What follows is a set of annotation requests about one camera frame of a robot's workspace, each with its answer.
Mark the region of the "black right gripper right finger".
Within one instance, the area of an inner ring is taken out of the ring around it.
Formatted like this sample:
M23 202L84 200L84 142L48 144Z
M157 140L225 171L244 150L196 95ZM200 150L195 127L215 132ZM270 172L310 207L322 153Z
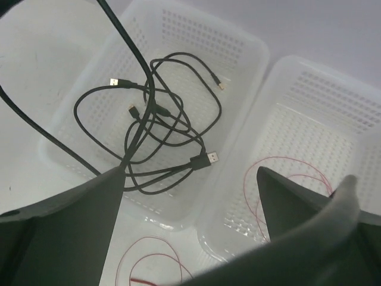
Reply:
M360 209L357 178L328 197L260 167L270 242L187 285L379 285L380 216Z

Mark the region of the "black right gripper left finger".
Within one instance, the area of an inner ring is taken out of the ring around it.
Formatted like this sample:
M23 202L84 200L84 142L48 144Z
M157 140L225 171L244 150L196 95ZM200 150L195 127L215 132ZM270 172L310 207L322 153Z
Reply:
M1 214L1 285L98 285L123 190L115 167Z

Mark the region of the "white perforated middle basket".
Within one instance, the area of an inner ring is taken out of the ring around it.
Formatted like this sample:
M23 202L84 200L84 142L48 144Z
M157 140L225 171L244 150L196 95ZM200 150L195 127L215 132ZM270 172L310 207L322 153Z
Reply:
M290 55L270 71L196 227L202 248L225 262L269 241L258 193L264 166L329 195L358 178L362 210L380 213L380 89Z

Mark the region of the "white perforated basket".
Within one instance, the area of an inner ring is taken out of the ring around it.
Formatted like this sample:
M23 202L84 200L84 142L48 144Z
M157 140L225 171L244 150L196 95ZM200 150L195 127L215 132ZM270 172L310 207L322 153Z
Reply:
M380 213L380 89L290 55L270 71L196 227L202 248L225 262L269 241L258 193L264 166L329 195L358 178L362 210Z
M153 69L148 82L118 32L64 97L50 134L100 172L119 166L137 131L125 198L133 214L178 231L218 176L270 55L258 37L174 1L133 1L120 19Z

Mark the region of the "white perforated left basket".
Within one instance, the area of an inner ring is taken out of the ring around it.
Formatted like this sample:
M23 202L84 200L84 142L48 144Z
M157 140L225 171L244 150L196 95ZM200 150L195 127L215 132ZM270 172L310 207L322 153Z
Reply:
M258 37L174 1L133 1L120 19L153 69L148 82L118 32L64 97L50 134L100 172L119 166L137 131L125 198L133 214L178 231L218 176L270 55Z

